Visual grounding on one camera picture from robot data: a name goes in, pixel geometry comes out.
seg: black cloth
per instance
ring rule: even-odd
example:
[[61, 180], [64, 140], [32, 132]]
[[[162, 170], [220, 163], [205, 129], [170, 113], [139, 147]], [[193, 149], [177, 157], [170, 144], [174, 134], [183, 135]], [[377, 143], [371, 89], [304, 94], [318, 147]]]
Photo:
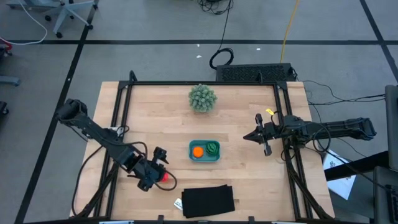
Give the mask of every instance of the black cloth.
[[184, 189], [182, 213], [187, 218], [235, 211], [232, 186]]

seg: orange fruit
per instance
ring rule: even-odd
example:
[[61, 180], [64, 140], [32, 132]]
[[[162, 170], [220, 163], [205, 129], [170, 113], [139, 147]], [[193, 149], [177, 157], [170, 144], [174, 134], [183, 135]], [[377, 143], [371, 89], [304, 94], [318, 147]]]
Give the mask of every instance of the orange fruit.
[[200, 146], [195, 146], [193, 148], [193, 156], [196, 158], [201, 158], [203, 156], [203, 148]]

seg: green plant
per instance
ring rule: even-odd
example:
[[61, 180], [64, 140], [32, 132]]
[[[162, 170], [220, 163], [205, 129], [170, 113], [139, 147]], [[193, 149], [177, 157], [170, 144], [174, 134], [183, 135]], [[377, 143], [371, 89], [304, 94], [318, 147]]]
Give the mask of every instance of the green plant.
[[195, 85], [189, 92], [189, 105], [197, 112], [210, 111], [213, 109], [216, 100], [217, 96], [214, 95], [214, 90], [211, 90], [207, 85]]

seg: wooden table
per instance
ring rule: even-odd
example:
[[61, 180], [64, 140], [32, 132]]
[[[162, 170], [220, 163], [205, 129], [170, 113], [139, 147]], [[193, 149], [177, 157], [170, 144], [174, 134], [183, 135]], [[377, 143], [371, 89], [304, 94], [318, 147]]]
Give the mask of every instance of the wooden table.
[[[104, 82], [99, 93], [94, 121], [102, 127], [110, 126], [118, 83]], [[120, 170], [114, 198], [112, 219], [186, 220], [174, 201], [181, 191], [193, 187], [233, 186], [236, 210], [210, 217], [190, 220], [294, 220], [286, 166], [280, 158], [282, 141], [269, 141], [272, 155], [264, 156], [262, 146], [243, 140], [254, 130], [254, 116], [261, 113], [264, 122], [270, 121], [266, 109], [276, 111], [271, 86], [212, 86], [218, 101], [213, 111], [206, 114], [193, 112], [188, 105], [192, 86], [133, 86], [127, 125], [130, 131], [124, 142], [144, 141], [149, 157], [160, 146], [167, 150], [170, 162], [166, 168], [178, 179], [177, 188], [165, 192], [153, 186], [148, 192], [137, 188], [137, 179], [127, 177]], [[288, 83], [293, 114], [310, 121], [303, 83]], [[188, 158], [188, 144], [192, 139], [215, 139], [221, 144], [221, 159], [215, 163], [197, 163]], [[99, 144], [92, 140], [85, 158]], [[81, 174], [76, 196], [76, 210], [80, 211], [98, 188], [104, 150], [95, 155]], [[334, 216], [320, 156], [302, 149], [302, 161], [309, 191], [325, 211]], [[300, 212], [305, 217], [301, 191]], [[101, 214], [104, 214], [108, 193], [104, 195]]]

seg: blue tray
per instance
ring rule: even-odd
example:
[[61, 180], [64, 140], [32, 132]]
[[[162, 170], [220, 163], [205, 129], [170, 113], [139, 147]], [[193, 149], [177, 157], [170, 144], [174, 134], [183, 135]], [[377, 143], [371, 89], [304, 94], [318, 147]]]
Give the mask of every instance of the blue tray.
[[[218, 147], [217, 155], [212, 156], [206, 152], [206, 145], [209, 142], [213, 142], [217, 145], [217, 147]], [[193, 148], [195, 146], [200, 146], [203, 148], [203, 156], [201, 158], [196, 158], [195, 156], [193, 156], [192, 152], [193, 152]], [[188, 155], [189, 155], [189, 158], [195, 162], [216, 162], [221, 157], [221, 147], [220, 147], [219, 142], [215, 141], [215, 140], [192, 140], [189, 143]]]

